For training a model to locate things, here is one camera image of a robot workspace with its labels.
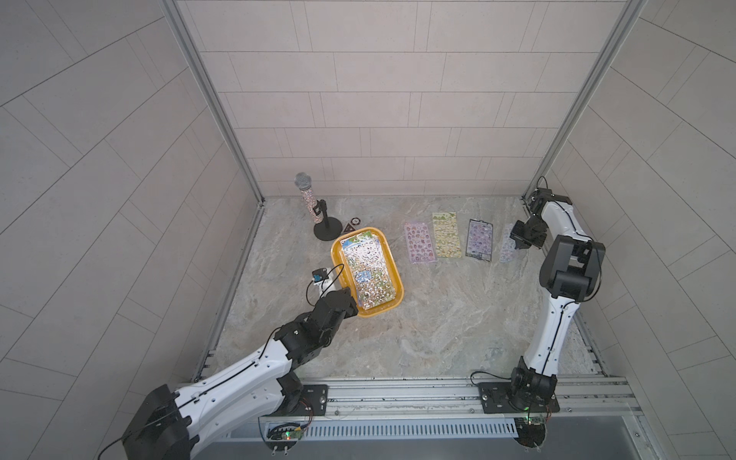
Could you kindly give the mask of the light blue sticker sheet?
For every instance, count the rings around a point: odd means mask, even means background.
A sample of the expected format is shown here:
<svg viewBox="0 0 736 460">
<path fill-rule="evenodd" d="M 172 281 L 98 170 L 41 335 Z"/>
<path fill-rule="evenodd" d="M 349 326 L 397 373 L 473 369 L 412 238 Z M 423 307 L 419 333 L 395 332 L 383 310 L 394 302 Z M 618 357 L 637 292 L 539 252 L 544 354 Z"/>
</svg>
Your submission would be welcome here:
<svg viewBox="0 0 736 460">
<path fill-rule="evenodd" d="M 516 243 L 511 238 L 511 233 L 513 230 L 514 224 L 506 224 L 504 226 L 502 231 L 502 241 L 501 241 L 501 249 L 500 249 L 500 255 L 499 255 L 499 261 L 501 263 L 509 263 L 515 260 L 517 258 L 518 251 L 516 249 Z"/>
</svg>

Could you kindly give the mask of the purple bonbon sticker sheet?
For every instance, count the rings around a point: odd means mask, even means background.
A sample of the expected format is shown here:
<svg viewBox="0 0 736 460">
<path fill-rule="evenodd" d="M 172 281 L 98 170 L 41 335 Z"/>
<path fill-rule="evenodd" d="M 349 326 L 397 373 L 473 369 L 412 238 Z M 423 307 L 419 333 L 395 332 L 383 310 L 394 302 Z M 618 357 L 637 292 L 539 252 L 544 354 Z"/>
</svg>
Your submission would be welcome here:
<svg viewBox="0 0 736 460">
<path fill-rule="evenodd" d="M 484 262 L 493 258 L 494 227 L 484 220 L 469 220 L 466 256 Z"/>
</svg>

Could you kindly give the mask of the yellow storage box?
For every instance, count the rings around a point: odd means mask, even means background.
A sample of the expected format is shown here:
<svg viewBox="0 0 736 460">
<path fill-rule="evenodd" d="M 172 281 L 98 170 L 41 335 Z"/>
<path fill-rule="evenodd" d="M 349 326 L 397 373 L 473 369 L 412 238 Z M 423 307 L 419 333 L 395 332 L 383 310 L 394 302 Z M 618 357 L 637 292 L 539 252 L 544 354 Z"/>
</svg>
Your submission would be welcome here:
<svg viewBox="0 0 736 460">
<path fill-rule="evenodd" d="M 386 239 L 385 235 L 383 235 L 383 232 L 381 232 L 381 230 L 379 230 L 377 228 L 367 227 L 365 229 L 356 230 L 356 231 L 354 231 L 352 233 L 349 233 L 347 235 L 344 235 L 344 236 L 338 238 L 333 243 L 333 246 L 332 246 L 332 249 L 331 249 L 331 251 L 332 251 L 332 260 L 333 260 L 333 264 L 337 267 L 337 280 L 339 281 L 341 287 L 343 287 L 343 288 L 346 288 L 346 287 L 347 288 L 350 288 L 351 291 L 352 291 L 352 295 L 353 295 L 354 299 L 357 300 L 357 295 L 355 293 L 355 286 L 353 284 L 353 281 L 351 280 L 350 271 L 345 266 L 345 259 L 344 259 L 344 256 L 342 255 L 340 244 L 344 240 L 346 240 L 347 238 L 350 238 L 350 237 L 352 237 L 352 236 L 354 236 L 354 235 L 356 235 L 356 234 L 358 234 L 358 233 L 360 233 L 360 232 L 362 232 L 364 230 L 374 230 L 374 231 L 376 231 L 381 236 L 381 239 L 383 240 L 381 243 L 383 244 L 383 248 L 384 248 L 384 251 L 386 253 L 387 262 L 389 264 L 389 272 L 390 272 L 391 278 L 392 278 L 392 280 L 393 280 L 393 282 L 394 282 L 394 284 L 395 284 L 395 286 L 397 288 L 397 296 L 396 296 L 396 298 L 393 301 L 389 302 L 389 303 L 383 304 L 383 306 L 377 307 L 377 308 L 375 308 L 373 310 L 364 310 L 364 309 L 362 309 L 362 308 L 360 308 L 358 306 L 358 315 L 360 317 L 368 318 L 368 317 L 371 317 L 371 316 L 376 316 L 378 314 L 382 314 L 383 312 L 388 312 L 388 311 L 390 311 L 390 310 L 398 307 L 402 303 L 402 301 L 404 300 L 404 285 L 403 285 L 402 279 L 400 278 L 400 275 L 399 275 L 399 272 L 398 272 L 398 268 L 397 268 L 396 263 L 395 263 L 395 261 L 393 259 L 393 255 L 391 253 L 391 250 L 390 250 L 390 247 L 389 247 L 389 245 L 387 243 L 387 239 Z"/>
</svg>

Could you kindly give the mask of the yellow-green sticker sheet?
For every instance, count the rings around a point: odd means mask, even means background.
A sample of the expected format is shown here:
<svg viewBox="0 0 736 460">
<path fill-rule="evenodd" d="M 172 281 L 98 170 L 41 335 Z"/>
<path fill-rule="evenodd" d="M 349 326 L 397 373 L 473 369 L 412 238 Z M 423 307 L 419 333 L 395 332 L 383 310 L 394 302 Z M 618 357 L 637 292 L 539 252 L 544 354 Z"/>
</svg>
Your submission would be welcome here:
<svg viewBox="0 0 736 460">
<path fill-rule="evenodd" d="M 440 212 L 432 214 L 432 224 L 439 258 L 461 258 L 457 218 L 455 213 Z"/>
</svg>

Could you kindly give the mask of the pink sticker sheet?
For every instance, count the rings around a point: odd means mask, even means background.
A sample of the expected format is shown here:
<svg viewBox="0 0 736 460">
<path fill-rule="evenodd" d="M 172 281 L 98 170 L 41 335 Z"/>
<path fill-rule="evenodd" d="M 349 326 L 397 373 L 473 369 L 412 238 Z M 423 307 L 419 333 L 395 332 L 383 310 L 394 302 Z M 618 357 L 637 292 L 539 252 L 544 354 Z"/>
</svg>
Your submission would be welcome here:
<svg viewBox="0 0 736 460">
<path fill-rule="evenodd" d="M 434 246 L 426 223 L 407 222 L 404 225 L 404 235 L 406 236 L 408 257 L 412 264 L 436 262 Z"/>
</svg>

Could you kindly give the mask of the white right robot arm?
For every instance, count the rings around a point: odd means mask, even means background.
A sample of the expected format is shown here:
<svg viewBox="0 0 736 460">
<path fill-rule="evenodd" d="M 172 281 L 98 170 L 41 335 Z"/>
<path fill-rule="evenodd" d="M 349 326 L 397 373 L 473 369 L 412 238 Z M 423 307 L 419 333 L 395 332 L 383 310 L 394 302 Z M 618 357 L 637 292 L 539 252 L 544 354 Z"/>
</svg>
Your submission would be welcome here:
<svg viewBox="0 0 736 460">
<path fill-rule="evenodd" d="M 606 255 L 605 245 L 584 232 L 569 197 L 538 188 L 528 212 L 529 219 L 511 229 L 515 249 L 551 245 L 539 273 L 547 296 L 538 329 L 510 378 L 509 404 L 521 411 L 551 406 L 567 331 L 581 305 L 598 293 Z"/>
</svg>

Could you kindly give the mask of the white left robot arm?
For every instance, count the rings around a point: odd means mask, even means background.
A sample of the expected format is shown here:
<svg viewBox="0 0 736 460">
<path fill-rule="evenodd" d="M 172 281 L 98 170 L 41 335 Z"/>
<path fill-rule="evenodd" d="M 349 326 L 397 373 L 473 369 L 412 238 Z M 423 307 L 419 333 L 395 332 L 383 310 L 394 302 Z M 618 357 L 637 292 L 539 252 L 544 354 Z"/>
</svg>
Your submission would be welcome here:
<svg viewBox="0 0 736 460">
<path fill-rule="evenodd" d="M 153 389 L 122 435 L 126 457 L 192 459 L 245 422 L 291 412 L 303 388 L 295 370 L 317 358 L 342 321 L 357 314 L 348 287 L 330 291 L 246 358 L 197 383 Z"/>
</svg>

